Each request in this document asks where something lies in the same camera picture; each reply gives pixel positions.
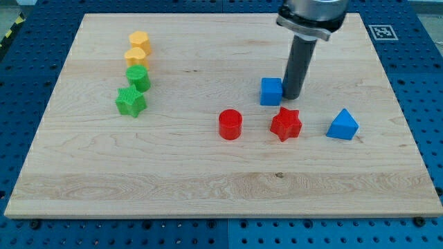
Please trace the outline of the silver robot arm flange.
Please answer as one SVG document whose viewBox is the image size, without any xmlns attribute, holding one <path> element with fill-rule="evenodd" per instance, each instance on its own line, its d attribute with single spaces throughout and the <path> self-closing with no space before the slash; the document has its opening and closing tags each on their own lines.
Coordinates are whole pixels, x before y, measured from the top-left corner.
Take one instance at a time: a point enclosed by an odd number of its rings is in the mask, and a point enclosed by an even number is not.
<svg viewBox="0 0 443 249">
<path fill-rule="evenodd" d="M 343 24 L 348 0 L 284 0 L 276 23 L 307 40 L 328 41 Z"/>
</svg>

